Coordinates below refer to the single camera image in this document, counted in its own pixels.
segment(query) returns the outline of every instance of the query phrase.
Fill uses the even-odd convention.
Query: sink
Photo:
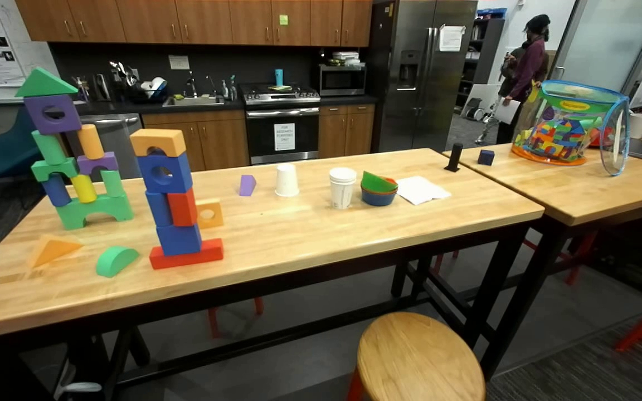
[[[225,105],[225,101],[218,101],[213,96],[200,96],[200,99],[166,99],[163,102],[163,107],[218,107],[218,105]]]

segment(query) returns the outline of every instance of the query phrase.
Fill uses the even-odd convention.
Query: block tower
[[[113,151],[103,151],[95,126],[79,126],[72,95],[75,88],[57,77],[36,68],[17,96],[25,99],[27,112],[38,128],[31,132],[45,160],[36,160],[31,171],[43,184],[51,205],[67,231],[84,226],[87,217],[103,213],[116,220],[134,217],[126,195],[119,185],[117,160]],[[61,135],[75,132],[83,154],[77,160],[61,150]],[[105,195],[95,195],[90,171],[99,169]],[[77,199],[72,199],[65,178],[74,185]]]
[[[138,130],[129,137],[155,220],[160,248],[148,252],[155,269],[223,258],[223,242],[202,242],[181,130]]]

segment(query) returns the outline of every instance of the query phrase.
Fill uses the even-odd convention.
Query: wooden table
[[[61,231],[45,199],[0,243],[0,339],[382,252],[522,228],[543,215],[543,208],[513,190],[471,169],[450,175],[444,166],[446,159],[430,150],[297,164],[301,185],[297,199],[274,197],[272,166],[196,171],[196,202],[215,199],[223,205],[225,226],[202,231],[202,237],[223,239],[225,258],[174,269],[152,269],[148,261],[141,258],[116,278],[94,272],[95,258],[108,246],[134,248],[145,257],[155,246],[143,184],[125,181],[134,208],[132,220],[94,220],[75,233]],[[423,177],[453,197],[419,208],[404,199],[394,199],[390,208],[367,208],[357,193],[351,208],[338,213],[330,203],[330,167],[351,167],[358,175],[367,169],[393,178]],[[235,195],[241,175],[257,177],[257,193],[250,199]],[[75,242],[83,248],[34,269],[31,258],[46,239]],[[475,317],[476,325],[485,314],[488,310],[482,310]]]
[[[479,151],[492,150],[495,164],[479,166]],[[536,226],[543,237],[532,254],[524,278],[504,314],[497,339],[484,355],[484,373],[491,374],[516,333],[527,306],[540,293],[546,275],[568,234],[574,231],[596,231],[609,220],[642,217],[642,160],[628,159],[619,177],[609,178],[600,151],[589,150],[579,167],[541,166],[510,154],[510,145],[463,150],[461,166],[524,195],[546,208],[546,219]]]

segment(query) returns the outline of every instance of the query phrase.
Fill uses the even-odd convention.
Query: kitchen counter
[[[320,99],[320,107],[330,105],[374,105],[374,96],[354,99]],[[225,105],[194,105],[194,107],[163,107],[163,105],[134,105],[134,102],[84,102],[75,105],[79,116],[87,114],[184,114],[184,112],[215,112],[215,109],[245,109],[241,101]]]

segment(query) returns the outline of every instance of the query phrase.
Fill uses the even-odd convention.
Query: triangle block
[[[46,264],[57,261],[57,258],[61,258],[67,254],[77,252],[77,249],[79,249],[79,243],[74,243],[74,242],[46,242],[39,248],[39,252],[38,252],[38,257],[34,261],[34,267],[46,265]]]
[[[77,89],[51,71],[36,68],[25,85],[16,91],[16,96],[69,96],[77,95]]]

